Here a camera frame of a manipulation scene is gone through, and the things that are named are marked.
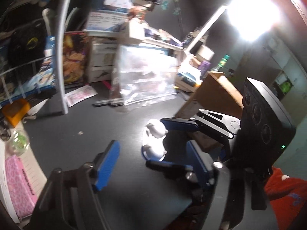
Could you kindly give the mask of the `red floral sleeve forearm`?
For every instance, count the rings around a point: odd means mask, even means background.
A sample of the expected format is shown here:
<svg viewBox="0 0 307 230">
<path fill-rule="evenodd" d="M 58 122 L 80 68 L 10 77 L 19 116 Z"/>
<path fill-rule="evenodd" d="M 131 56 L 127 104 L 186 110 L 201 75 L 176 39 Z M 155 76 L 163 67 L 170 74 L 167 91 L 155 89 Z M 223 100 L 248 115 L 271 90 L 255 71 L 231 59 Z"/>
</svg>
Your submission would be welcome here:
<svg viewBox="0 0 307 230">
<path fill-rule="evenodd" d="M 272 167 L 264 190 L 274 210 L 279 229 L 306 229 L 306 180 L 285 175 Z"/>
</svg>

